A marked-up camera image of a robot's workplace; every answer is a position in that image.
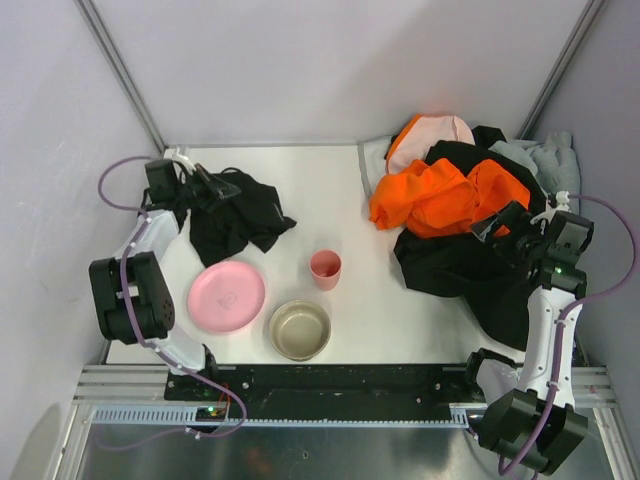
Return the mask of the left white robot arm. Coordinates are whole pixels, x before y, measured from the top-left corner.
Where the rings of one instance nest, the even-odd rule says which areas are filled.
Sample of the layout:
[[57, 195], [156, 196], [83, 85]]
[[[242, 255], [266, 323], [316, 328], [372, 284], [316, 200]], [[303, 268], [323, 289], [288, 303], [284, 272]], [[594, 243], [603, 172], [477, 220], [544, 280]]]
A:
[[[145, 164], [148, 180], [138, 206], [118, 204], [104, 191], [107, 176], [132, 162]], [[105, 339], [151, 350], [176, 375], [215, 377], [216, 361], [209, 348], [176, 325], [175, 306], [160, 260], [179, 236], [191, 210], [214, 212], [240, 194], [239, 186], [200, 164], [188, 169], [175, 160], [132, 156], [103, 171], [98, 180], [101, 200], [137, 216], [121, 249], [89, 266], [99, 329]]]

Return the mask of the small black cloth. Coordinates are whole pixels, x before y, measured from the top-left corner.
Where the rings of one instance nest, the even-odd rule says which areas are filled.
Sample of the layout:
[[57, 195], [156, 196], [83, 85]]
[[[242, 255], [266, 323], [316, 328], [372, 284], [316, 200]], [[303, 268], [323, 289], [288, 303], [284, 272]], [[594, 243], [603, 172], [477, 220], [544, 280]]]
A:
[[232, 167], [219, 172], [218, 177], [237, 187], [239, 193], [210, 212], [191, 209], [189, 240], [204, 266], [226, 260], [248, 244], [266, 253], [297, 225], [284, 213], [275, 187]]

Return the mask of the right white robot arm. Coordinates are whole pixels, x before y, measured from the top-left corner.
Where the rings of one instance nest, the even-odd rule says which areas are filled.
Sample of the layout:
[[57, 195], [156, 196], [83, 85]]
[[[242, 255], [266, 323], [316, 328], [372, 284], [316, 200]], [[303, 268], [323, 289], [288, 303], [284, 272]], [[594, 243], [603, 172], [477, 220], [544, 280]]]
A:
[[474, 430], [498, 456], [498, 473], [523, 466], [551, 475], [584, 440], [588, 420], [575, 410], [574, 332], [587, 275], [577, 263], [594, 225], [558, 203], [534, 216], [516, 201], [473, 225], [472, 232], [515, 267], [530, 291], [524, 363], [481, 349], [467, 372], [487, 403]]

